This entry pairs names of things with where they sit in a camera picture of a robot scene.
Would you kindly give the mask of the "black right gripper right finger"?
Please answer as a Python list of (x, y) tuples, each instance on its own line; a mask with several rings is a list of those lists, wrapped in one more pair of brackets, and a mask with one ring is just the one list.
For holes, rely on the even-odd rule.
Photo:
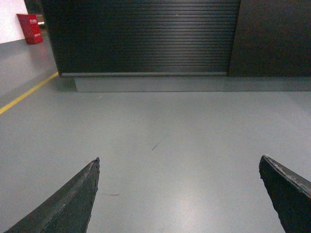
[(260, 159), (259, 173), (284, 231), (309, 233), (311, 182), (266, 155)]

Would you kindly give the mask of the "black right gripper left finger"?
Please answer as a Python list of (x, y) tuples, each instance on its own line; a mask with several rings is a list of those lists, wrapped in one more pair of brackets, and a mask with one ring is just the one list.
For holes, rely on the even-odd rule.
[(100, 159), (72, 177), (7, 233), (85, 233), (98, 191)]

